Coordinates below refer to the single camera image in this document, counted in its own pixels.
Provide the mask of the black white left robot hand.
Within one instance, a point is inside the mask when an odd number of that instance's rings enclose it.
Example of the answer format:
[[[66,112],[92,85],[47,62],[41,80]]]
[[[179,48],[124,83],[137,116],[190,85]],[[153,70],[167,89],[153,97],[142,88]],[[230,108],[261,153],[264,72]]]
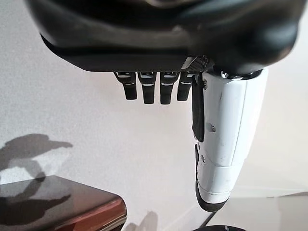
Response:
[[[113,72],[127,100],[192,97],[200,207],[230,197],[255,134],[266,68],[294,47],[305,0],[28,0],[44,44],[90,72]]]

